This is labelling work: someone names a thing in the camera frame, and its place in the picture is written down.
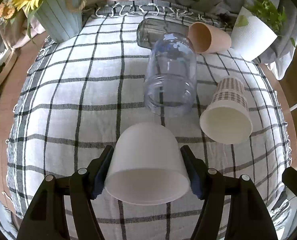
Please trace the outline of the white plastic cup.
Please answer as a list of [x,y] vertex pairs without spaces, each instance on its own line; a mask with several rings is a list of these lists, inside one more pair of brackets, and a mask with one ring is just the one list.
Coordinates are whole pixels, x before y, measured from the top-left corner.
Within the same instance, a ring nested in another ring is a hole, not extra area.
[[119,137],[104,187],[134,205],[159,205],[189,191],[190,180],[172,132],[152,122],[126,129]]

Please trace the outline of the plaid paper cup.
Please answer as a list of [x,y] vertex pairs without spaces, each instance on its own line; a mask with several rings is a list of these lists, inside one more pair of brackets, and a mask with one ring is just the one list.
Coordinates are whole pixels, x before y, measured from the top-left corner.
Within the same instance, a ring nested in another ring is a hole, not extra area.
[[253,124],[244,85],[238,78],[221,79],[199,124],[206,136],[221,144],[240,144],[248,140]]

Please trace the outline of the peach pink cup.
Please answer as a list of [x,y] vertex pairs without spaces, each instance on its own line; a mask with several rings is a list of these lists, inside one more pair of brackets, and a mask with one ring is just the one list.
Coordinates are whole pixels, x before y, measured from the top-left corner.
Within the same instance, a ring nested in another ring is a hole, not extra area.
[[229,34],[202,22],[190,25],[187,36],[199,54],[218,53],[231,47]]

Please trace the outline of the smoky grey glass cup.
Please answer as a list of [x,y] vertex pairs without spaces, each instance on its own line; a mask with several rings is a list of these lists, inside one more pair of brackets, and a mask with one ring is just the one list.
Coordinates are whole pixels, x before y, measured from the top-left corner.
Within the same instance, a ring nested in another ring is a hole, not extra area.
[[142,48],[152,49],[155,42],[168,33],[179,33],[187,36],[189,28],[185,25],[160,20],[157,18],[146,18],[140,22],[136,31],[136,41]]

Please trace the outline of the checked white tablecloth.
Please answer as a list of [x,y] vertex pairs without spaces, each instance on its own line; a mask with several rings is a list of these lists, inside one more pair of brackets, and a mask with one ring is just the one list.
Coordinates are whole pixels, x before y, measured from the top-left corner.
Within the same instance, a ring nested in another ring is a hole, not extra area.
[[[140,122],[165,126],[180,146],[189,146],[225,176],[248,175],[268,208],[283,194],[291,149],[281,106],[264,72],[233,49],[198,55],[192,111],[181,118],[157,116],[144,105],[150,50],[136,42],[140,22],[148,18],[232,31],[220,16],[138,1],[97,5],[76,37],[62,43],[48,38],[27,71],[7,143],[7,185],[18,217],[25,216],[46,176],[60,179],[88,166]],[[215,142],[199,126],[225,76],[240,79],[245,88],[253,130],[241,144]]]

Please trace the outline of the white ribbed plant pot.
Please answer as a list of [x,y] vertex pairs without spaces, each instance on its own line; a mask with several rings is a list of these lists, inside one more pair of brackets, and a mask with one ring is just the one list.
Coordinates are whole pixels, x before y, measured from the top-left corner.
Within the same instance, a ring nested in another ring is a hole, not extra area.
[[246,61],[253,61],[277,39],[262,20],[242,7],[231,33],[231,47]]

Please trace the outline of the clear plastic jar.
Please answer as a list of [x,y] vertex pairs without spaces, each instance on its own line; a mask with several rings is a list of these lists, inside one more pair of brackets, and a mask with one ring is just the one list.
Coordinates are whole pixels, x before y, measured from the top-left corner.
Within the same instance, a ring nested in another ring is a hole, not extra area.
[[197,94],[197,57],[190,40],[166,33],[152,47],[144,81],[144,103],[154,114],[181,117]]

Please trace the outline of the green potted plant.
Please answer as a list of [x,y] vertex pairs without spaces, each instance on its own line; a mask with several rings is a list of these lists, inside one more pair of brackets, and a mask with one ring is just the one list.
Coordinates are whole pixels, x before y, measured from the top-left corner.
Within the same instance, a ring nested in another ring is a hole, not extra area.
[[273,49],[278,51],[296,47],[297,10],[290,0],[238,0],[239,10],[242,7],[248,9],[276,33],[277,39],[270,45]]

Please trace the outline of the light blue flower pot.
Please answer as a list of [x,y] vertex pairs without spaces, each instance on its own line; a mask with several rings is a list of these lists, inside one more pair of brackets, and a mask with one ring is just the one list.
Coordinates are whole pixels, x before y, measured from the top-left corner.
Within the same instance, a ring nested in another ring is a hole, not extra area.
[[42,0],[35,17],[57,43],[67,41],[82,30],[82,0]]

